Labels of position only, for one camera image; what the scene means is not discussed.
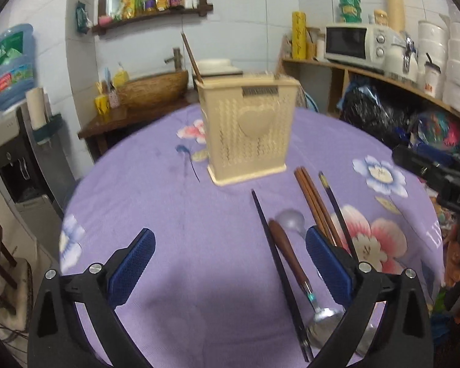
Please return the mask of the white microwave oven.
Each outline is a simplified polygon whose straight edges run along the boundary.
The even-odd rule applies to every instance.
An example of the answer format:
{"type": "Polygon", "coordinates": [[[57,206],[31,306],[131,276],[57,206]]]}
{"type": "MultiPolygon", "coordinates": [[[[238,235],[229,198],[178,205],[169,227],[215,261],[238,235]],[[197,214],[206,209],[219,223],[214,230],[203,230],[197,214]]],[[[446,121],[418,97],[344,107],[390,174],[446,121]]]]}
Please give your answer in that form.
{"type": "Polygon", "coordinates": [[[368,23],[333,23],[325,27],[325,54],[331,62],[382,71],[390,46],[401,35],[388,26],[368,23]]]}

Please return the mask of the green stacked cups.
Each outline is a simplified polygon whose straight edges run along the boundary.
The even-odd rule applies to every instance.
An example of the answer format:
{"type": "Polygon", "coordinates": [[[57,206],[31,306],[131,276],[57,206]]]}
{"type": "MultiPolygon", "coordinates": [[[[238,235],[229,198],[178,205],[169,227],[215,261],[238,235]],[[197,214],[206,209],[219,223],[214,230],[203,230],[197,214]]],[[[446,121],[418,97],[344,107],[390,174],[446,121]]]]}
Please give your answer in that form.
{"type": "Polygon", "coordinates": [[[361,22],[361,0],[339,0],[341,22],[361,22]]]}

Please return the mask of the wooden side shelf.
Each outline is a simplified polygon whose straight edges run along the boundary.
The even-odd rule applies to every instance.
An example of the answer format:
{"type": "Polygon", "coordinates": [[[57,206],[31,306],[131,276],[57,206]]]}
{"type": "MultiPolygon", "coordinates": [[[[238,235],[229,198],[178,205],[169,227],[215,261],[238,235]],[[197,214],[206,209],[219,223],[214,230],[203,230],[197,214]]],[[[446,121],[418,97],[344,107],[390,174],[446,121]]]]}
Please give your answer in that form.
{"type": "Polygon", "coordinates": [[[336,73],[337,71],[342,71],[342,75],[344,77],[343,90],[342,90],[343,92],[346,92],[347,83],[349,82],[350,74],[365,76],[371,79],[376,79],[377,81],[388,83],[398,88],[401,88],[403,90],[407,90],[411,94],[415,94],[416,96],[419,96],[419,98],[421,98],[423,101],[430,102],[432,105],[437,105],[442,110],[446,110],[447,112],[451,113],[452,115],[460,119],[460,112],[458,110],[453,109],[449,105],[445,104],[441,100],[438,100],[432,96],[428,96],[427,94],[423,93],[421,90],[418,90],[414,88],[413,86],[409,86],[406,83],[398,82],[394,79],[391,79],[389,77],[383,76],[381,74],[378,74],[372,71],[364,70],[358,67],[345,66],[345,65],[341,65],[341,64],[333,63],[333,62],[319,62],[316,60],[294,60],[292,58],[286,58],[286,57],[282,58],[281,63],[284,64],[285,62],[290,63],[290,64],[292,63],[293,64],[310,64],[316,67],[327,67],[331,69],[334,73],[336,73]]]}

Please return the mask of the wooden handled metal spoon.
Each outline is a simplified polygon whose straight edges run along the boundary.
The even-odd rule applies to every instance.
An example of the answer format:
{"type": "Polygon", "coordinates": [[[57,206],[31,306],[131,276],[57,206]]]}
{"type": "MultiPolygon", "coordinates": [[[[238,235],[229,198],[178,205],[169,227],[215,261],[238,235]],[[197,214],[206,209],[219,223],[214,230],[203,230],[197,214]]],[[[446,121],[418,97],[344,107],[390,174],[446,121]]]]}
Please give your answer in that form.
{"type": "Polygon", "coordinates": [[[268,225],[275,244],[284,256],[297,284],[307,297],[307,301],[312,306],[314,315],[307,326],[307,336],[323,347],[340,323],[344,311],[320,306],[316,299],[316,294],[312,290],[312,285],[294,253],[285,230],[273,219],[269,221],[268,225]]]}

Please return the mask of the brown wooden chopstick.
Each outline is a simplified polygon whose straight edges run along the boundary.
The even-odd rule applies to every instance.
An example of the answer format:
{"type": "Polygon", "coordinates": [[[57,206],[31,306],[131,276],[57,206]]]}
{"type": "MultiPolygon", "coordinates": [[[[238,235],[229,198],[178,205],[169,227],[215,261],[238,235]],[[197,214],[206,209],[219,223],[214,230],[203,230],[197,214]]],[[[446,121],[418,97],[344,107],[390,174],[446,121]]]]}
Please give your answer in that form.
{"type": "Polygon", "coordinates": [[[341,246],[341,239],[335,229],[331,216],[327,212],[326,206],[321,199],[321,195],[315,187],[306,168],[301,166],[295,170],[295,176],[302,193],[307,201],[312,216],[316,221],[317,227],[327,237],[333,246],[341,246]]]}
{"type": "Polygon", "coordinates": [[[327,211],[327,207],[325,203],[323,202],[321,195],[319,191],[317,190],[315,184],[313,183],[311,176],[309,176],[309,173],[307,172],[307,169],[304,166],[301,167],[301,172],[303,173],[303,176],[305,178],[307,185],[312,191],[313,198],[315,198],[315,201],[318,204],[318,209],[321,211],[321,215],[323,216],[322,221],[324,225],[327,227],[328,237],[331,239],[331,242],[336,247],[343,247],[341,237],[337,233],[335,224],[333,223],[332,218],[329,212],[327,211]]]}
{"type": "Polygon", "coordinates": [[[324,225],[322,221],[323,216],[321,215],[321,211],[318,209],[318,204],[316,203],[315,198],[313,198],[311,189],[309,188],[309,186],[307,185],[305,181],[303,173],[301,172],[301,167],[298,167],[295,170],[294,174],[300,186],[301,192],[303,193],[307,201],[309,209],[311,210],[312,216],[316,222],[316,226],[320,229],[323,235],[331,243],[331,239],[328,237],[327,227],[324,225]]]}

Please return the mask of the paper towel roll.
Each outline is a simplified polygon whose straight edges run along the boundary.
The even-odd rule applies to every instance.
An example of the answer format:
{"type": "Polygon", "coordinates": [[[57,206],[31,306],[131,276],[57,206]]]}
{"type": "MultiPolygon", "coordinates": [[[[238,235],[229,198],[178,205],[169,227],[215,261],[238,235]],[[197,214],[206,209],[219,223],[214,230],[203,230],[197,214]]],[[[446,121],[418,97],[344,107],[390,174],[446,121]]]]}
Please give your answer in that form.
{"type": "Polygon", "coordinates": [[[39,130],[48,122],[44,103],[44,89],[42,87],[30,89],[25,97],[31,128],[32,130],[39,130]]]}

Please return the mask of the blue water jug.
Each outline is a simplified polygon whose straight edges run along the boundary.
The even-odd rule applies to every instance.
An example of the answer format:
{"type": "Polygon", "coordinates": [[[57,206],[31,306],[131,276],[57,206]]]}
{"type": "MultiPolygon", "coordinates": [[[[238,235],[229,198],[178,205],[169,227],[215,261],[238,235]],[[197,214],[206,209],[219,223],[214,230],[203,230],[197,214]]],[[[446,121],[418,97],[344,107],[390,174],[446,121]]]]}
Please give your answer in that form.
{"type": "Polygon", "coordinates": [[[23,101],[35,87],[34,28],[21,23],[0,35],[0,111],[23,101]]]}

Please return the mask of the long black chopstick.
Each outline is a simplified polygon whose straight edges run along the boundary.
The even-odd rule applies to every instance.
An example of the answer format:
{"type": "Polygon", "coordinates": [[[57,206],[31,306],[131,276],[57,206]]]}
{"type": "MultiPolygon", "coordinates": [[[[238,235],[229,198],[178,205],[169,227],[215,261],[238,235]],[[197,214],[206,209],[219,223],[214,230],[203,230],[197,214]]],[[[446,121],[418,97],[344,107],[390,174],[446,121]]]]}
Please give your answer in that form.
{"type": "Polygon", "coordinates": [[[259,199],[258,199],[258,196],[255,190],[251,190],[251,194],[252,194],[252,199],[255,204],[255,207],[258,211],[258,216],[260,218],[260,221],[263,227],[263,231],[265,233],[266,240],[270,248],[270,252],[272,254],[272,259],[274,261],[275,268],[278,272],[278,277],[282,285],[282,290],[283,290],[284,298],[286,300],[286,305],[287,305],[287,308],[292,318],[292,323],[293,323],[295,332],[297,334],[297,339],[298,339],[298,342],[301,348],[302,355],[304,357],[304,360],[307,363],[311,363],[314,359],[314,355],[312,352],[310,342],[307,339],[305,325],[301,318],[301,313],[300,313],[296,298],[293,294],[291,284],[288,280],[285,268],[283,267],[281,258],[278,253],[277,245],[272,237],[272,233],[271,233],[269,224],[266,221],[266,217],[263,213],[263,209],[261,207],[261,204],[259,202],[259,199]]]}

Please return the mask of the wooden bowl sink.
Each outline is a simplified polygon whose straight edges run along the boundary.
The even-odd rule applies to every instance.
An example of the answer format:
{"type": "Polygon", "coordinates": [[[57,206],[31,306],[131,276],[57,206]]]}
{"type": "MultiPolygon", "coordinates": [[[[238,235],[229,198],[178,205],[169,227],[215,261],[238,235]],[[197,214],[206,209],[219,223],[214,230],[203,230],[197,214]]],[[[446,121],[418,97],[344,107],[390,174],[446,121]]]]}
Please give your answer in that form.
{"type": "Polygon", "coordinates": [[[117,89],[119,102],[133,109],[144,109],[182,98],[188,90],[188,72],[172,71],[144,76],[117,89]]]}

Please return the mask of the water dispenser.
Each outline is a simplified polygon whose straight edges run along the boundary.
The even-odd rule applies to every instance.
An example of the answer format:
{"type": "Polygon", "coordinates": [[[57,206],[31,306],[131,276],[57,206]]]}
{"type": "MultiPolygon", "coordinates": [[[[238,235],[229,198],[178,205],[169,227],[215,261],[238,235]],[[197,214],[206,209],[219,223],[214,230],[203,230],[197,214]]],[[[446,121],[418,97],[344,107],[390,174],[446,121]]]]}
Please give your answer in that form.
{"type": "Polygon", "coordinates": [[[64,211],[76,181],[57,131],[38,143],[27,105],[0,119],[0,190],[40,246],[59,261],[64,211]]]}

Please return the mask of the purple floral tablecloth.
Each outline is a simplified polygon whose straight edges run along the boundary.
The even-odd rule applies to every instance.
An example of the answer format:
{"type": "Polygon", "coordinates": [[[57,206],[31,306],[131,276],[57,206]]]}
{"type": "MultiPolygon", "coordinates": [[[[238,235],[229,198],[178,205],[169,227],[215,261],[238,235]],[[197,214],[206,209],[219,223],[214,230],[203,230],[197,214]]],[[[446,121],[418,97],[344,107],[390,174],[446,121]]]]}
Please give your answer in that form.
{"type": "Polygon", "coordinates": [[[263,219],[295,209],[313,219],[294,176],[323,173],[341,207],[364,218],[379,247],[396,229],[407,247],[387,256],[420,278],[427,299],[444,276],[435,209],[416,176],[390,150],[342,121],[298,109],[286,170],[220,187],[199,150],[178,131],[202,116],[179,110],[123,140],[79,183],[60,238],[64,274],[105,263],[151,229],[156,250],[128,301],[116,312],[156,367],[303,367],[263,219]]]}

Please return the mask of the black gold tipped chopstick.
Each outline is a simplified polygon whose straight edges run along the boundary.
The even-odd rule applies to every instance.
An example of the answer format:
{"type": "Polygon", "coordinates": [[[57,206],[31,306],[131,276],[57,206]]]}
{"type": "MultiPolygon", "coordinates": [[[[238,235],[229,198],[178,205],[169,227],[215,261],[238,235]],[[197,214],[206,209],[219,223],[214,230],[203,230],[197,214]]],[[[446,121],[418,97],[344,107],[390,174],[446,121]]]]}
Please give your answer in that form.
{"type": "Polygon", "coordinates": [[[335,215],[337,216],[338,222],[339,222],[339,224],[341,226],[342,233],[344,234],[345,240],[347,241],[347,245],[349,247],[350,254],[358,262],[359,258],[358,258],[358,255],[356,253],[356,249],[355,249],[355,246],[353,244],[351,234],[350,234],[349,229],[347,227],[346,221],[345,221],[345,219],[344,219],[344,217],[343,217],[343,215],[341,213],[341,208],[339,207],[339,204],[336,201],[335,195],[332,192],[332,188],[329,185],[329,183],[327,181],[327,178],[326,178],[326,176],[324,175],[324,173],[322,171],[320,171],[318,173],[318,176],[319,176],[321,184],[322,184],[324,190],[326,191],[327,196],[328,196],[328,198],[329,198],[329,200],[330,200],[330,202],[332,204],[332,207],[334,209],[335,215]]]}

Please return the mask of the cream perforated cutlery holder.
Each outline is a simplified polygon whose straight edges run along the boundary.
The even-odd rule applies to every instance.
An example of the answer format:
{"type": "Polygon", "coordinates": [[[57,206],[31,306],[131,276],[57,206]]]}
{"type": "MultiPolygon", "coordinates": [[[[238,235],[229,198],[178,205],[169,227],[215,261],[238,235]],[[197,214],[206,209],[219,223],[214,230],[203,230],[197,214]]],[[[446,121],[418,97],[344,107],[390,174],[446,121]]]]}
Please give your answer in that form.
{"type": "Polygon", "coordinates": [[[214,184],[237,184],[286,170],[298,80],[252,74],[211,77],[196,85],[214,184]]]}

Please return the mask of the wooden chair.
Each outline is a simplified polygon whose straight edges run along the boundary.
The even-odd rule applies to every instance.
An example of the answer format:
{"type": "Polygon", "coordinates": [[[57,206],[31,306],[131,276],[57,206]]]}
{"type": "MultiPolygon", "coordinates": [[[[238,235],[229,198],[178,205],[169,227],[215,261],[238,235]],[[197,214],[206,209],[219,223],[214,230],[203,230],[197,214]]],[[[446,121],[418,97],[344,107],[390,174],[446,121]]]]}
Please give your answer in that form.
{"type": "Polygon", "coordinates": [[[13,332],[26,333],[34,304],[29,262],[15,258],[3,242],[0,224],[0,324],[13,332]]]}

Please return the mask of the brown chopstick in holder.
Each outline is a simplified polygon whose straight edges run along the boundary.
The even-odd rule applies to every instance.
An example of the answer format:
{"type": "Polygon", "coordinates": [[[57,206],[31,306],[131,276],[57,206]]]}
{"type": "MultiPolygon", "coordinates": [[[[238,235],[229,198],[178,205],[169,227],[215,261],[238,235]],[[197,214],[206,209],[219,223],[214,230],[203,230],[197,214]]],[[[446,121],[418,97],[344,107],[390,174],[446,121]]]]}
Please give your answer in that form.
{"type": "Polygon", "coordinates": [[[200,83],[203,83],[203,78],[202,78],[200,70],[199,70],[199,68],[197,66],[197,62],[196,62],[196,60],[194,58],[194,54],[192,52],[192,49],[191,49],[190,44],[188,42],[188,39],[187,39],[187,37],[186,37],[184,32],[181,33],[181,36],[182,36],[183,44],[186,47],[186,50],[187,50],[188,57],[189,57],[189,60],[191,62],[192,68],[194,70],[194,74],[197,77],[197,81],[200,82],[200,83]]]}

